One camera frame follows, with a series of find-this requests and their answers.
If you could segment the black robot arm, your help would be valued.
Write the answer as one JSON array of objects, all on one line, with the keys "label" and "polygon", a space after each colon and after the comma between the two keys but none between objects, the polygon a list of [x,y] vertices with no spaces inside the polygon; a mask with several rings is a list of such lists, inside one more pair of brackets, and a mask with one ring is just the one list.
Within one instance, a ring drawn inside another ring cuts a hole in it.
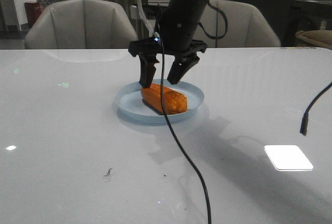
[{"label": "black robot arm", "polygon": [[151,37],[129,44],[129,53],[140,58],[139,83],[142,87],[150,87],[159,53],[175,57],[167,77],[172,85],[179,83],[199,62],[197,52],[205,52],[207,45],[201,40],[194,40],[193,36],[207,5],[209,0],[170,0],[166,7],[153,7],[156,23],[152,26],[145,17],[141,0],[137,0],[139,15],[152,32]]}]

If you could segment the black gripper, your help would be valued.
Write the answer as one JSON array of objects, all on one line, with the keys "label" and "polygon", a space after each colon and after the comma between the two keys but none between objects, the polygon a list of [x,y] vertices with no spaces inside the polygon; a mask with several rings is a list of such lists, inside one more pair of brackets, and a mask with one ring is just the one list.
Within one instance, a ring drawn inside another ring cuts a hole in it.
[{"label": "black gripper", "polygon": [[207,47],[207,44],[201,40],[192,40],[187,49],[177,51],[167,47],[160,38],[149,37],[130,42],[128,52],[133,57],[139,54],[141,66],[139,83],[143,88],[149,88],[156,72],[155,64],[159,63],[156,58],[158,53],[175,57],[167,77],[168,82],[175,85],[200,61],[197,52],[204,53]]}]

